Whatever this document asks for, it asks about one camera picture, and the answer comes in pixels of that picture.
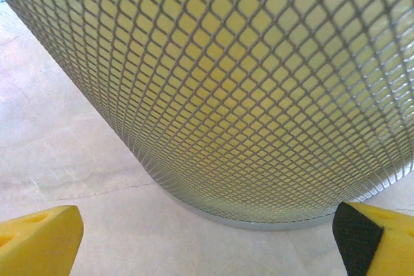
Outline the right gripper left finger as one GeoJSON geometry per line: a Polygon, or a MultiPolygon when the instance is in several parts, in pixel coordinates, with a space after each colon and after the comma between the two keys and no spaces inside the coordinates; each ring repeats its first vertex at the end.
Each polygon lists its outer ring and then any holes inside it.
{"type": "Polygon", "coordinates": [[[82,237],[77,206],[0,222],[0,276],[69,276],[82,237]]]}

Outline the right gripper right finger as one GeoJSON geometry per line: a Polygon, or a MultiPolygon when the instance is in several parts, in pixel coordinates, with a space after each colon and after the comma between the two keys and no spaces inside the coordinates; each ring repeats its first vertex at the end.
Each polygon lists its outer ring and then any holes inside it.
{"type": "Polygon", "coordinates": [[[347,276],[414,276],[414,217],[342,202],[332,232],[347,276]]]}

